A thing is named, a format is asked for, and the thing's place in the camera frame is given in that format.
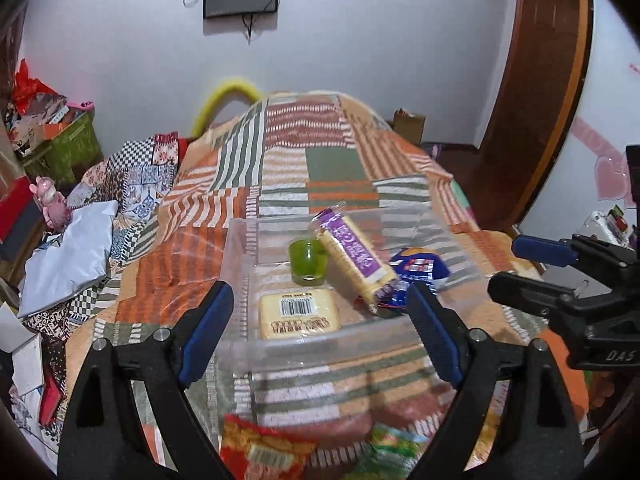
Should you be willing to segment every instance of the green snack bag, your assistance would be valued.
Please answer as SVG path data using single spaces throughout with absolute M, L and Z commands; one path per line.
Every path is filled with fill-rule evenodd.
M 369 449 L 356 469 L 342 480 L 404 480 L 418 463 L 428 440 L 377 422 Z

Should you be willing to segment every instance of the pink wall sticker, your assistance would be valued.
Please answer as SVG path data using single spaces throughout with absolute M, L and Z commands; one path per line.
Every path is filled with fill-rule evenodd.
M 598 157 L 594 168 L 598 200 L 624 199 L 625 208 L 634 206 L 625 154 L 580 117 L 575 118 L 571 133 Z

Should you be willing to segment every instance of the white container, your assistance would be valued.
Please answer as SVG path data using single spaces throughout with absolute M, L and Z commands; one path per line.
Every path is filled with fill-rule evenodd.
M 424 247 L 440 255 L 451 276 L 438 291 L 443 306 L 461 317 L 488 298 L 486 279 L 436 219 L 428 204 L 346 213 L 387 260 L 404 247 Z M 329 262 L 323 288 L 338 292 L 341 327 L 323 335 L 279 340 L 260 338 L 258 302 L 264 294 L 308 290 L 290 277 L 289 244 L 313 237 L 312 215 L 233 219 L 226 236 L 220 279 L 234 292 L 234 312 L 217 348 L 220 367 L 236 373 L 312 367 L 420 342 L 408 316 L 381 319 L 354 307 L 357 293 Z

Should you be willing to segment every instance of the green plastic cup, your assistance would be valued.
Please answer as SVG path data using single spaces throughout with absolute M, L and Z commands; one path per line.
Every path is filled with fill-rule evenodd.
M 289 245 L 291 276 L 298 285 L 315 286 L 324 282 L 327 254 L 316 239 L 296 240 Z

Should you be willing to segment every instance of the pink pig toy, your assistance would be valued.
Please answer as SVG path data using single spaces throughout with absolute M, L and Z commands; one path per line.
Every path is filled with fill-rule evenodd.
M 72 211 L 66 206 L 62 193 L 56 191 L 53 180 L 48 176 L 37 176 L 36 184 L 31 184 L 29 190 L 35 195 L 36 202 L 42 209 L 47 227 L 57 233 L 65 230 L 71 222 Z

